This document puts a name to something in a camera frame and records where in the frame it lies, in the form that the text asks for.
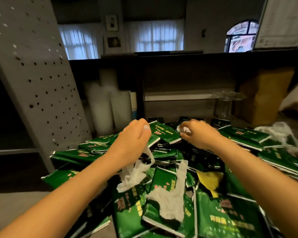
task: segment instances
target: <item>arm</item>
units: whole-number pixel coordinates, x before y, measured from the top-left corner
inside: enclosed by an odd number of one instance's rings
[[[135,163],[151,136],[144,119],[133,120],[106,154],[0,231],[1,237],[64,237],[95,197],[97,190],[116,172]]]
[[[190,136],[181,133],[182,138],[218,155],[286,237],[298,237],[298,182],[203,121],[191,120],[181,126],[191,130]]]

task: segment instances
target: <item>pile of green packets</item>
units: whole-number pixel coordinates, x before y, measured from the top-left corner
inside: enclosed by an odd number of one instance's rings
[[[138,185],[118,193],[119,175],[113,176],[91,201],[66,237],[88,237],[114,223],[118,238],[159,237],[272,237],[281,235],[254,198],[244,189],[223,161],[209,150],[197,149],[180,138],[177,122],[151,122],[148,141],[155,164]],[[298,156],[290,155],[281,143],[266,133],[237,128],[228,120],[213,119],[219,132],[286,175],[298,180]],[[56,151],[51,160],[57,168],[43,181],[57,188],[87,165],[104,155],[119,134],[101,136],[79,144],[79,149]],[[143,163],[150,158],[143,154]],[[146,195],[157,187],[167,191],[177,185],[176,171],[181,160],[188,160],[185,184],[184,219],[166,220],[159,215],[159,204]]]

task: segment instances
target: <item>hand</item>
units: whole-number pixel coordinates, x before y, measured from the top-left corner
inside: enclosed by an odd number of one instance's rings
[[[204,121],[191,119],[180,124],[180,128],[187,127],[191,135],[180,133],[182,139],[188,141],[196,148],[213,151],[213,147],[224,137],[213,127]]]
[[[150,126],[144,119],[133,120],[120,132],[118,138],[110,146],[107,154],[115,157],[115,162],[119,162],[120,168],[129,164],[134,164],[147,146],[151,136]]]

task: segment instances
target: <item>framed picture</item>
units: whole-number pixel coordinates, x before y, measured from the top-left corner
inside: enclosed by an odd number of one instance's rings
[[[108,47],[120,47],[120,38],[118,37],[108,37],[107,42]]]
[[[118,31],[118,21],[116,14],[105,15],[107,31]]]

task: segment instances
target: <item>white curtain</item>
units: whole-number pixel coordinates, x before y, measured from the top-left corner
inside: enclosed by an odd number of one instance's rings
[[[69,60],[96,59],[103,53],[100,23],[58,26]]]
[[[124,22],[127,52],[183,50],[184,20]]]

